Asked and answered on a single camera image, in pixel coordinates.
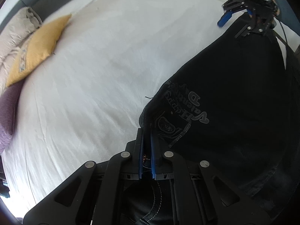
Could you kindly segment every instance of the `white bed sheet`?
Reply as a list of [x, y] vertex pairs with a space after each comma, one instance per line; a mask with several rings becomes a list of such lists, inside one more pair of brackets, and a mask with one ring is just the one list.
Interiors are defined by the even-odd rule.
[[217, 0], [97, 0], [26, 80], [3, 153], [11, 192], [30, 209], [88, 160], [134, 140], [159, 87], [232, 24]]

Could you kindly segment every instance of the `pillow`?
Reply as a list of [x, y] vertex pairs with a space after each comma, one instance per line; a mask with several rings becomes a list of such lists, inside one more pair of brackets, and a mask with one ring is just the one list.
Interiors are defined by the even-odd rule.
[[47, 24], [61, 16], [72, 14], [75, 15], [78, 13], [81, 9], [89, 5], [91, 2], [95, 0], [71, 0], [64, 6], [62, 6], [60, 9], [58, 9], [56, 12], [49, 15], [45, 20], [44, 24]]
[[26, 78], [38, 65], [49, 57], [56, 47], [71, 14], [43, 25], [22, 45], [11, 67], [6, 86]]
[[8, 87], [0, 97], [0, 155], [13, 137], [19, 96], [23, 83], [24, 80]]
[[6, 81], [11, 69], [11, 66], [13, 65], [15, 58], [17, 54], [20, 51], [20, 47], [14, 48], [3, 60], [2, 66], [0, 66], [0, 96], [4, 92], [6, 88]]
[[12, 49], [22, 43], [42, 24], [39, 16], [30, 8], [21, 8], [0, 34], [0, 67]]

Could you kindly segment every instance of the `cable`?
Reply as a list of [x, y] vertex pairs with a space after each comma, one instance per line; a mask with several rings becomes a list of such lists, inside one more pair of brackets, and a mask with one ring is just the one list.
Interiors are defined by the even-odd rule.
[[283, 29], [282, 23], [281, 23], [280, 21], [279, 21], [279, 23], [280, 23], [280, 25], [281, 25], [281, 28], [282, 28], [282, 30], [283, 30], [283, 33], [284, 33], [285, 42], [286, 42], [286, 44], [288, 45], [288, 43], [287, 43], [287, 36], [286, 36], [286, 34], [285, 34], [285, 31], [284, 31], [284, 29]]

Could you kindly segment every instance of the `purple pillow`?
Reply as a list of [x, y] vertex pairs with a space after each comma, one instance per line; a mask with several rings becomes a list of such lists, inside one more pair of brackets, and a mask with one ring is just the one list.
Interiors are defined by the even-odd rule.
[[0, 97], [0, 155], [14, 134], [19, 96], [24, 80], [11, 85]]

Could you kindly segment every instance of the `black t-shirt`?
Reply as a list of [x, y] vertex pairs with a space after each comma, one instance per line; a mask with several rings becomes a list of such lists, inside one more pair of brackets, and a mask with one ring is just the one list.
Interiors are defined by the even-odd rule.
[[299, 64], [272, 30], [235, 38], [245, 13], [183, 65], [145, 107], [175, 152], [207, 160], [274, 219], [299, 184]]

